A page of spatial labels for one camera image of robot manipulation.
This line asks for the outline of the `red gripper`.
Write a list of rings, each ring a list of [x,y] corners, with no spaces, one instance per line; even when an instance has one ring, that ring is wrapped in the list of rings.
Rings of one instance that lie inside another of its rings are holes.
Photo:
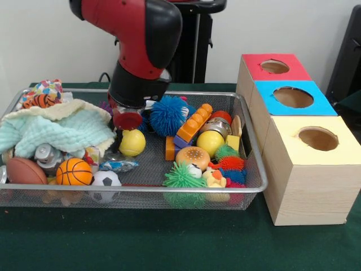
[[[141,125],[143,109],[126,107],[116,102],[110,95],[108,96],[108,102],[113,112],[114,126],[120,129],[116,130],[115,141],[112,144],[112,152],[115,154],[119,151],[123,139],[123,130],[137,129]]]

